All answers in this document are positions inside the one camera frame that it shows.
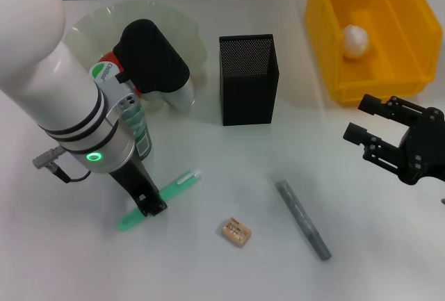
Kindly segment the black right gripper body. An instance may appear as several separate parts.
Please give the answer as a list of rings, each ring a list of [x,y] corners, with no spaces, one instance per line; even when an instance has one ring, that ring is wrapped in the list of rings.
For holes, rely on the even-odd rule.
[[[424,177],[444,180],[444,113],[426,108],[403,136],[399,145],[405,165],[399,179],[414,185]]]

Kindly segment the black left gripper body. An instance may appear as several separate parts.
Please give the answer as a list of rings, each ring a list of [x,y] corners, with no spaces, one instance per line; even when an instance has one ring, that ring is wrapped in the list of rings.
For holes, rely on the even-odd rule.
[[[128,160],[110,173],[131,196],[137,207],[158,207],[159,194],[140,160]]]

